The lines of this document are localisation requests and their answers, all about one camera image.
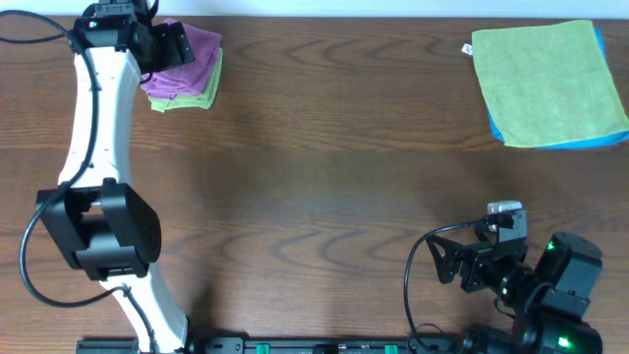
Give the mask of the purple microfiber cloth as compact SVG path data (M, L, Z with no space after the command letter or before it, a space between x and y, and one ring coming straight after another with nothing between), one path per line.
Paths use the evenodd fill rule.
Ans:
M222 35L183 24L188 40L195 54L190 64L168 69L152 76L149 82L171 83L176 86L200 86L205 84L217 61Z

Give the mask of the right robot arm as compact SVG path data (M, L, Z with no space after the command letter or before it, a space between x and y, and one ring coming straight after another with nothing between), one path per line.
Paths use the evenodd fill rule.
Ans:
M552 235L536 267L524 263L524 237L464 246L433 236L428 240L443 283L461 276L467 292L490 289L514 311L510 333L478 325L458 345L460 353L601 353L597 330L583 321L601 271L600 249L584 238Z

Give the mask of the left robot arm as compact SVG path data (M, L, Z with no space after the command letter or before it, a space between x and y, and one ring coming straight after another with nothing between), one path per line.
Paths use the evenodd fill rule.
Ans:
M37 194L37 212L72 269L113 295L137 333L136 351L186 353L188 318L157 262L156 212L134 190L131 117L141 82L194 61L180 23L153 25L155 4L98 1L75 20L77 102L58 186Z

